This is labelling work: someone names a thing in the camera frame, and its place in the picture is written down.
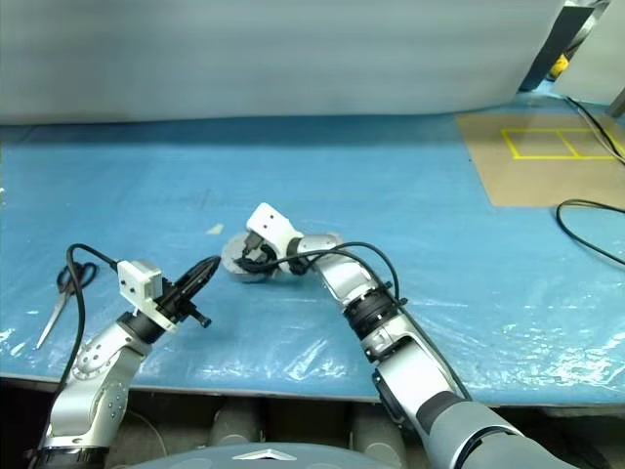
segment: yellow tape rectangle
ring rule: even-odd
[[[527,134],[527,133],[553,133],[557,135],[562,143],[568,148],[571,155],[561,155],[561,154],[520,154],[519,150],[515,146],[514,142],[510,138],[510,134]],[[610,160],[615,159],[611,155],[607,154],[593,154],[593,155],[582,155],[575,149],[573,144],[566,138],[563,133],[568,132],[592,132],[591,129],[584,129],[581,127],[571,127],[571,128],[560,128],[560,127],[540,127],[540,128],[503,128],[501,129],[501,136],[503,137],[506,145],[510,149],[512,153],[513,159],[533,159],[533,160],[541,160],[541,159],[574,159],[574,160]],[[625,151],[621,143],[616,140],[609,132],[605,131],[607,135],[614,142],[614,145],[620,150]]]

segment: clear plastic sheet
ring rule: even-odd
[[[265,200],[301,231],[379,245],[396,263],[409,311],[475,398],[625,402],[622,270],[569,240],[551,210],[490,206],[453,116],[4,132],[5,376],[61,375],[76,327],[73,302],[44,347],[35,351],[34,344],[69,244],[146,258],[175,278],[219,254]],[[622,217],[582,210],[566,216],[580,233],[623,254]],[[218,224],[222,231],[213,230]],[[130,308],[104,266],[85,294],[87,336]],[[163,337],[135,385],[376,398],[372,366],[317,278],[241,284],[220,270],[195,303],[213,324],[205,330],[187,321]]]

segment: white wall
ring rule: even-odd
[[[510,100],[563,0],[0,0],[2,122]]]

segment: cardboard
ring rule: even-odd
[[[625,154],[622,129],[598,117]],[[625,205],[625,165],[579,115],[465,113],[456,122],[493,205],[549,206],[568,198]]]

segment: black wire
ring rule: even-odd
[[[447,359],[440,352],[440,349],[435,345],[434,341],[430,338],[430,336],[426,333],[426,331],[419,325],[419,323],[403,308],[402,306],[403,300],[399,298],[399,279],[397,276],[396,269],[393,266],[393,263],[391,262],[391,260],[386,256],[386,254],[384,254],[384,252],[380,248],[374,246],[373,244],[369,244],[367,242],[360,242],[360,241],[346,242],[344,244],[339,244],[338,246],[335,246],[332,249],[319,249],[316,251],[302,252],[302,253],[294,254],[291,256],[286,256],[281,259],[276,259],[275,261],[268,262],[264,264],[263,266],[250,266],[252,267],[252,270],[248,272],[252,272],[252,273],[254,273],[254,271],[258,273],[264,272],[264,271],[271,270],[274,267],[277,267],[279,264],[282,264],[284,262],[288,262],[288,261],[292,261],[296,259],[308,258],[309,256],[315,256],[312,260],[310,260],[309,264],[307,265],[307,269],[309,269],[317,260],[319,260],[323,256],[327,256],[328,254],[337,254],[337,255],[349,257],[357,261],[379,285],[384,285],[384,283],[380,280],[380,276],[378,276],[378,274],[371,268],[371,266],[369,266],[366,262],[364,262],[359,256],[356,256],[355,254],[352,254],[349,251],[338,250],[338,249],[341,249],[344,247],[350,247],[350,246],[366,247],[367,249],[374,251],[376,254],[380,256],[380,258],[389,267],[389,271],[391,271],[391,275],[393,276],[393,280],[394,280],[395,287],[396,287],[396,295],[394,298],[394,302],[397,308],[408,318],[408,320],[410,321],[412,326],[417,330],[417,332],[421,334],[423,339],[426,341],[427,345],[430,347],[431,352],[434,352],[434,354],[437,356],[437,359],[443,363],[445,367],[445,371],[449,373],[449,375],[454,380],[460,392],[464,395],[465,399],[471,400],[472,399],[471,394],[467,390],[466,386],[463,384],[458,374],[454,371],[451,364],[449,364]]]
[[[65,369],[62,372],[61,380],[59,381],[59,385],[57,386],[57,390],[55,391],[54,396],[52,397],[52,406],[54,406],[57,398],[65,388],[67,383],[67,378],[69,378],[69,373],[71,372],[71,368],[73,367],[74,362],[76,361],[76,356],[78,355],[78,351],[80,350],[80,344],[82,343],[82,338],[85,333],[85,319],[86,319],[86,309],[85,309],[85,299],[82,294],[82,284],[80,283],[80,278],[78,277],[78,273],[76,272],[76,263],[74,262],[74,251],[76,249],[82,249],[83,251],[87,251],[94,256],[105,261],[112,269],[117,271],[117,261],[105,256],[102,252],[94,249],[87,244],[76,243],[70,245],[65,251],[65,261],[67,263],[67,269],[69,270],[69,278],[74,287],[74,294],[76,295],[76,304],[78,305],[78,326],[76,327],[76,335],[74,337],[74,344],[71,348],[71,353],[69,354],[69,358],[67,359],[67,364],[65,365]],[[52,409],[48,412],[48,418],[46,419],[46,424],[44,426],[43,434],[41,435],[41,439],[39,440],[39,444],[37,445],[37,450],[43,447],[43,444],[46,440],[46,433],[48,432],[48,427],[50,426],[50,416],[52,414]],[[37,460],[37,454],[30,459],[29,468],[34,467],[34,464]]]
[[[350,259],[355,260],[356,262],[362,265],[364,270],[366,270],[378,284],[384,285],[384,283],[380,280],[380,277],[378,276],[378,274],[373,270],[373,268],[369,264],[364,262],[362,258],[360,258],[359,256],[356,256],[355,254],[349,251],[340,251],[340,250],[334,250],[334,249],[316,249],[315,251],[307,251],[307,252],[302,252],[299,254],[285,256],[281,259],[276,259],[275,261],[270,261],[260,266],[250,264],[250,265],[242,265],[241,268],[244,271],[249,272],[250,274],[261,274],[261,273],[270,271],[274,267],[277,267],[280,264],[283,264],[285,262],[305,259],[305,258],[308,258],[309,256],[315,256],[307,264],[307,269],[309,269],[315,262],[317,262],[322,257],[327,256],[328,254],[336,254],[337,256],[349,257]]]
[[[599,252],[600,254],[602,254],[603,256],[607,257],[608,259],[611,259],[612,261],[621,264],[623,266],[625,266],[625,259],[618,257],[610,252],[605,251],[604,249],[601,249],[600,247],[598,247],[597,245],[593,244],[592,242],[584,239],[583,237],[579,236],[578,234],[574,233],[567,225],[566,223],[563,221],[562,218],[562,211],[565,207],[590,207],[590,208],[598,208],[598,209],[602,209],[602,210],[610,210],[613,212],[618,212],[618,213],[622,213],[625,214],[625,209],[623,208],[619,208],[619,207],[615,207],[613,205],[607,205],[606,203],[600,203],[600,202],[595,202],[593,200],[586,200],[584,198],[571,198],[569,200],[565,200],[564,202],[562,202],[560,205],[558,205],[558,208],[556,209],[556,221],[558,222],[558,225],[560,226],[560,228],[570,237],[572,237],[573,239],[575,239],[577,242],[585,245],[586,247],[589,247],[590,249]]]
[[[350,242],[344,242],[343,244],[339,244],[338,246],[334,246],[332,249],[343,249],[344,247],[364,247],[366,249],[369,249],[373,252],[375,252],[380,259],[382,259],[384,261],[384,263],[387,265],[387,267],[389,268],[389,272],[391,273],[391,277],[393,277],[393,285],[395,286],[395,298],[397,300],[400,299],[399,297],[399,277],[397,275],[397,271],[395,269],[395,267],[393,266],[393,263],[391,262],[391,259],[389,259],[387,257],[387,255],[382,252],[382,249],[380,249],[379,247],[370,244],[368,242],[362,242],[362,241],[350,241]]]
[[[584,106],[581,105],[581,103],[576,102],[575,100],[573,100],[571,97],[569,96],[565,96],[564,97],[565,100],[567,100],[569,103],[573,104],[575,107],[579,108],[582,112],[584,112],[584,114],[586,114],[586,117],[588,117],[593,124],[595,124],[595,127],[597,127],[597,130],[599,130],[599,132],[604,136],[605,141],[607,142],[607,144],[610,146],[610,148],[619,156],[622,156],[620,151],[618,150],[618,148],[616,147],[616,145],[614,144],[614,142],[612,141],[612,139],[610,138],[610,136],[607,134],[607,132],[605,131],[604,127],[602,126],[602,124],[600,124],[597,119],[593,116],[593,114],[591,114],[588,109],[586,109]]]

